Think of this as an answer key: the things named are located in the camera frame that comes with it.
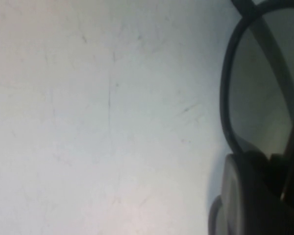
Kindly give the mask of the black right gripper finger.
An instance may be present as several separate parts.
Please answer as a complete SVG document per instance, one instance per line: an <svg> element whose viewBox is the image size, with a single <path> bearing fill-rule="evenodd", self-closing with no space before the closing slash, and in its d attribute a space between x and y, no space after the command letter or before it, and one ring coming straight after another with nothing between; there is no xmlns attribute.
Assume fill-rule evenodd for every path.
<svg viewBox="0 0 294 235"><path fill-rule="evenodd" d="M288 161L256 152L225 158L221 194L208 217L210 235L294 235L294 171L280 199Z"/></svg>

